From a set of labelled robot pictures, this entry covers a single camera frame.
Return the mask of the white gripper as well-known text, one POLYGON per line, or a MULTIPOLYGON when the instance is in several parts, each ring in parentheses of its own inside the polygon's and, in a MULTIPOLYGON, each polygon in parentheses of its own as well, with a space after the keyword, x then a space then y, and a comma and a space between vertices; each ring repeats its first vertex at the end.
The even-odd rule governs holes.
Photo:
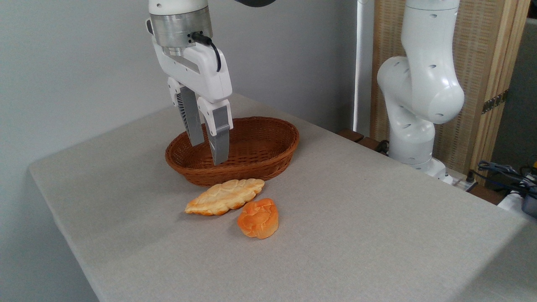
POLYGON ((200 111, 204 117, 214 165, 226 162, 229 132, 233 129, 227 99, 232 94, 232 84, 223 53, 219 52, 221 69, 217 71, 217 59, 211 47, 197 43, 176 54, 171 49, 159 46, 156 40, 153 40, 153 46, 161 68, 169 75, 169 93, 173 105, 180 111, 191 145, 204 142, 200 111), (195 93, 201 96, 197 103, 195 93))

